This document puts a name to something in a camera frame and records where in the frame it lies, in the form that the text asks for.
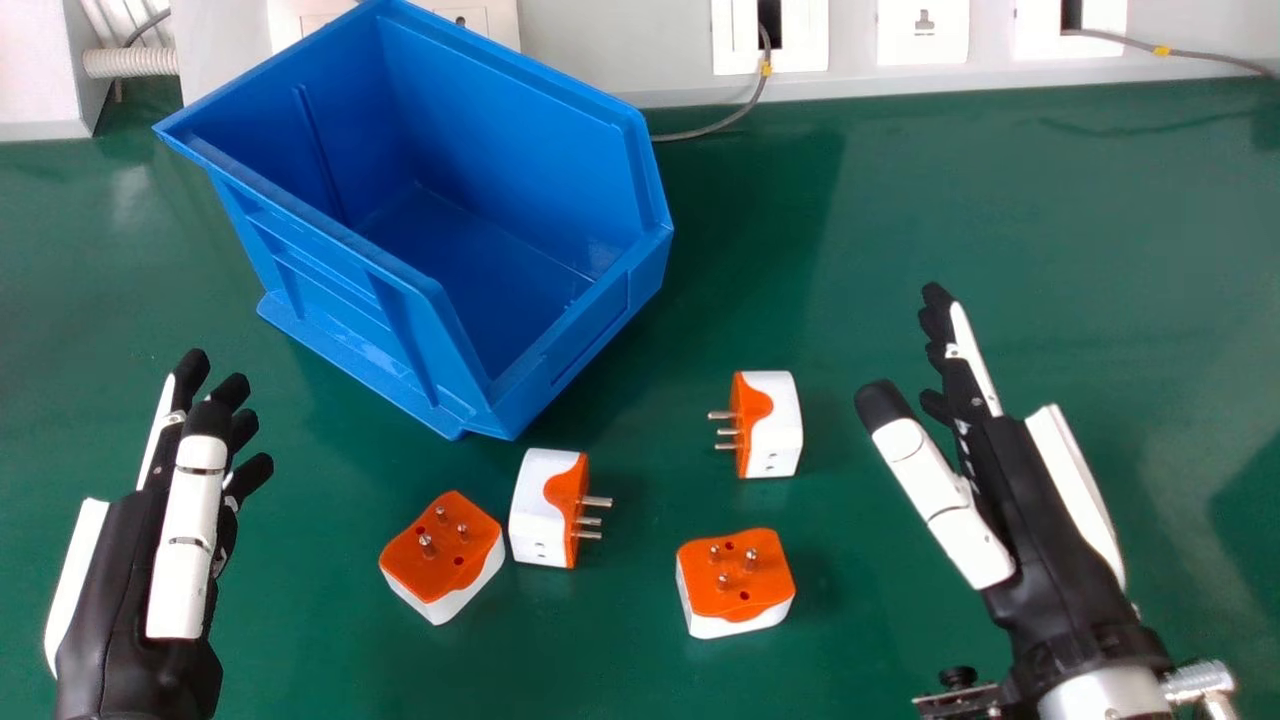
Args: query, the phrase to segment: green tabletop surface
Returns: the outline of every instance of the green tabletop surface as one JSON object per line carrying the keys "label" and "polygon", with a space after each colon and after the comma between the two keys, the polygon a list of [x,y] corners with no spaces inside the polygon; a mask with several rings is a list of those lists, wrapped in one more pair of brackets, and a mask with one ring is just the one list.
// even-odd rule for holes
{"label": "green tabletop surface", "polygon": [[[207,179],[131,82],[92,141],[0,146],[0,698],[46,717],[45,615],[79,502],[132,489],[191,346],[242,370],[276,477],[244,507],[214,644],[219,717],[911,717],[937,670],[1007,642],[858,423],[854,392],[936,384],[915,325],[966,305],[1005,407],[1059,402],[1178,660],[1280,703],[1280,92],[1260,79],[777,104],[658,149],[676,236],[659,295],[518,442],[447,442],[255,314]],[[654,131],[724,109],[650,115]],[[791,479],[740,482],[705,413],[787,369]],[[950,442],[942,433],[943,447]],[[508,564],[431,626],[378,555],[447,489],[504,521],[534,447],[616,498],[575,571]],[[685,541],[778,530],[780,626],[687,635]]]}

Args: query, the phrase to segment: cable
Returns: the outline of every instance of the cable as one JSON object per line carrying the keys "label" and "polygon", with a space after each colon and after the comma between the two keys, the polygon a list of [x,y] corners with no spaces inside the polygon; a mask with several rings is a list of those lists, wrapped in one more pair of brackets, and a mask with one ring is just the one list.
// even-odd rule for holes
{"label": "cable", "polygon": [[147,20],[145,23],[140,24],[137,27],[137,29],[134,29],[133,32],[131,32],[129,36],[124,38],[124,42],[120,44],[120,47],[129,47],[131,45],[133,45],[134,42],[137,42],[138,38],[142,37],[142,33],[145,33],[146,31],[148,31],[148,29],[156,27],[157,24],[160,24],[161,22],[164,22],[165,18],[168,18],[169,13],[172,13],[172,12],[173,10],[170,8],[165,8],[164,10],[160,10],[159,13],[156,13],[156,14],[151,15],[150,18],[147,18]]}
{"label": "cable", "polygon": [[1098,40],[1110,40],[1111,42],[1119,42],[1120,45],[1128,45],[1129,47],[1137,47],[1139,50],[1146,50],[1152,55],[1160,55],[1161,58],[1190,58],[1193,60],[1212,60],[1215,63],[1226,63],[1229,65],[1235,65],[1238,68],[1244,68],[1247,70],[1258,73],[1260,76],[1276,79],[1276,73],[1266,67],[1257,63],[1251,63],[1249,60],[1242,60],[1239,58],[1233,58],[1230,55],[1220,55],[1217,53],[1197,53],[1194,50],[1175,50],[1167,45],[1152,45],[1149,42],[1143,42],[1140,40],[1134,40],[1124,35],[1116,35],[1114,32],[1106,32],[1101,29],[1064,29],[1062,35],[1075,35],[1079,37],[1096,37]]}
{"label": "cable", "polygon": [[681,140],[692,140],[695,137],[703,137],[704,135],[710,135],[716,131],[727,128],[728,126],[741,120],[760,101],[760,94],[764,92],[764,83],[769,82],[769,76],[773,74],[773,41],[769,38],[769,31],[764,29],[764,24],[760,24],[760,40],[764,42],[764,59],[760,60],[760,82],[755,85],[755,92],[751,94],[751,99],[746,101],[745,105],[735,110],[733,113],[726,115],[724,118],[716,120],[709,126],[704,126],[696,129],[687,129],[684,132],[672,132],[667,135],[653,136],[654,142],[677,142]]}

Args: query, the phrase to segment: blue plastic bin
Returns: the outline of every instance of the blue plastic bin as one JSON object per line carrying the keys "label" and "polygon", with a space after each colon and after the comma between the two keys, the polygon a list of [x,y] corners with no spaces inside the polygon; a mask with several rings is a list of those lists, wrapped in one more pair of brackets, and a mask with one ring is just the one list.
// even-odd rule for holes
{"label": "blue plastic bin", "polygon": [[640,113],[403,0],[155,129],[209,170],[259,314],[451,439],[518,436],[662,284]]}

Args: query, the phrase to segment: robotic hand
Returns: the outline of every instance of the robotic hand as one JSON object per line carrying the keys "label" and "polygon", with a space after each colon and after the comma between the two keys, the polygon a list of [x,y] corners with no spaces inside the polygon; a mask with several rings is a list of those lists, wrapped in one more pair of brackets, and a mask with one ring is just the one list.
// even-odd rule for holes
{"label": "robotic hand", "polygon": [[134,492],[86,500],[45,628],[55,720],[206,720],[223,667],[209,644],[218,577],[244,498],[273,471],[236,373],[192,407],[209,357],[189,351],[165,380]]}
{"label": "robotic hand", "polygon": [[922,717],[1171,719],[1204,702],[1234,717],[1220,662],[1175,670],[1125,596],[1125,568],[1093,474],[1056,405],[1005,415],[964,307],[924,287],[920,325],[942,392],[920,406],[955,434],[955,473],[888,380],[863,387],[858,415],[947,556],[1012,646],[1000,685],[942,673],[948,692],[915,700]]}

